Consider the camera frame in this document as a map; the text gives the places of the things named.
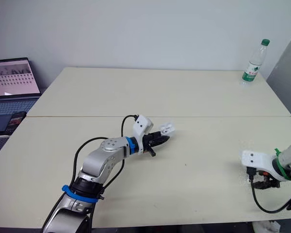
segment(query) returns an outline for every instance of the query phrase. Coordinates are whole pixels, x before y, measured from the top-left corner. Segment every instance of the white table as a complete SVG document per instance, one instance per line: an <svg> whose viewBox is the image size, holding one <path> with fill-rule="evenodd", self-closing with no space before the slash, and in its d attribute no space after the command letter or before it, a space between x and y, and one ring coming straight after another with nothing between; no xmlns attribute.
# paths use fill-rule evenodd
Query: white table
<svg viewBox="0 0 291 233"><path fill-rule="evenodd" d="M0 227L38 228L71 179L74 153L87 139L120 135L119 117L28 117L0 152ZM291 144L290 117L152 117L153 131L172 121L176 135L133 156L95 210L95 227L218 223L291 218L254 203L240 151L274 153ZM131 135L127 121L125 134ZM84 157L100 142L80 153ZM275 209L291 197L291 182L257 191Z"/></svg>
<svg viewBox="0 0 291 233"><path fill-rule="evenodd" d="M290 113L258 75L242 71L65 68L29 117L272 117Z"/></svg>

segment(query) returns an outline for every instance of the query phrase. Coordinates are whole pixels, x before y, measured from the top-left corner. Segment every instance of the white bracket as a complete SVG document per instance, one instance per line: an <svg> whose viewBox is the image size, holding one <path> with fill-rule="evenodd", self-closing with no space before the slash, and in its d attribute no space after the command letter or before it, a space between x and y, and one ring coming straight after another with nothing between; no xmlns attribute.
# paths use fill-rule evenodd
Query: white bracket
<svg viewBox="0 0 291 233"><path fill-rule="evenodd" d="M161 135L172 137L174 135L175 127L173 123L166 123L160 126Z"/></svg>
<svg viewBox="0 0 291 233"><path fill-rule="evenodd" d="M138 119L135 121L132 129L133 129L133 136L136 138L138 143L138 154L142 154L144 152L144 146L142 143L142 139L144 135L147 135L153 127L152 121L143 116L139 115Z"/></svg>
<svg viewBox="0 0 291 233"><path fill-rule="evenodd" d="M265 153L244 150L242 152L242 165L254 167L258 171L266 171L279 181L287 181L283 176L280 176L273 168L272 161L276 155L268 155Z"/></svg>

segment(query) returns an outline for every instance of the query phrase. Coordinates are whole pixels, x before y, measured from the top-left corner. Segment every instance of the green bottle cap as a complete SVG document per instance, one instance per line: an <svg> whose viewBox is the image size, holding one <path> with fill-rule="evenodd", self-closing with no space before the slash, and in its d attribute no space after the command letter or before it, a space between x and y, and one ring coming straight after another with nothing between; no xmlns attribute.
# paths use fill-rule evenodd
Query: green bottle cap
<svg viewBox="0 0 291 233"><path fill-rule="evenodd" d="M270 40L268 40L268 39L263 39L262 40L262 45L265 45L265 46L268 46L268 44L270 43Z"/></svg>

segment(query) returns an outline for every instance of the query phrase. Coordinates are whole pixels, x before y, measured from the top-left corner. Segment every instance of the floor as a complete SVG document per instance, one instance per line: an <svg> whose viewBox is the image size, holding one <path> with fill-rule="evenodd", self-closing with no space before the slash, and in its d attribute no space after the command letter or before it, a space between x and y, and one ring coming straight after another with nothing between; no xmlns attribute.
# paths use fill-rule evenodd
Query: floor
<svg viewBox="0 0 291 233"><path fill-rule="evenodd" d="M280 232L291 233L291 219L278 220ZM39 233L39 229L0 228L0 233ZM92 233L254 233L251 222L93 229Z"/></svg>

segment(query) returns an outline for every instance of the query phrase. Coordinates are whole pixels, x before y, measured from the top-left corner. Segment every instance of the laptop screen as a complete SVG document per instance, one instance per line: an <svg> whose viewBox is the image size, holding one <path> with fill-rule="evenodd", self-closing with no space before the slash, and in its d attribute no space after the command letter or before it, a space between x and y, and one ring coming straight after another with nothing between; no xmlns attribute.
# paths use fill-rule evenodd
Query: laptop screen
<svg viewBox="0 0 291 233"><path fill-rule="evenodd" d="M40 94L27 58L0 60L0 97Z"/></svg>

